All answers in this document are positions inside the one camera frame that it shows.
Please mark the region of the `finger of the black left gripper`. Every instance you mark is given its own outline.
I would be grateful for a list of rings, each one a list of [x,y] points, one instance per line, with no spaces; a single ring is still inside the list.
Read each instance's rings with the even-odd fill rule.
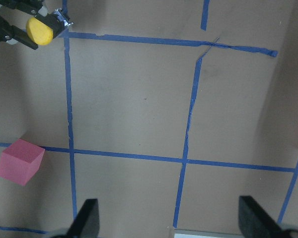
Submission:
[[[17,43],[21,43],[33,50],[38,49],[38,45],[34,43],[27,33],[18,27],[11,25],[11,39],[8,41],[10,45],[15,45]]]

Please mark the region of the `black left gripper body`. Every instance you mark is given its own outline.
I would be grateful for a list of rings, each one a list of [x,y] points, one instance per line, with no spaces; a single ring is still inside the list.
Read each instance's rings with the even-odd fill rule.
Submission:
[[[6,7],[12,10],[19,10],[31,16],[40,14],[46,16],[46,7],[43,0],[0,0],[0,8]],[[0,16],[0,42],[11,39],[10,24]]]

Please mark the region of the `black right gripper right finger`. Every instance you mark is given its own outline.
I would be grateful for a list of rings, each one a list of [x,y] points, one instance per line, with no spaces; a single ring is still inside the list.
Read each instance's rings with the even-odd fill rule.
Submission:
[[[281,227],[252,196],[238,200],[238,226],[245,238],[285,238]]]

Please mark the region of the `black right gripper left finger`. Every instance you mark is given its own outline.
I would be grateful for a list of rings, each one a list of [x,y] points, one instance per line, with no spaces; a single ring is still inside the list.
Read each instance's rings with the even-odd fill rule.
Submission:
[[[86,199],[67,230],[66,238],[97,238],[100,231],[98,199]]]

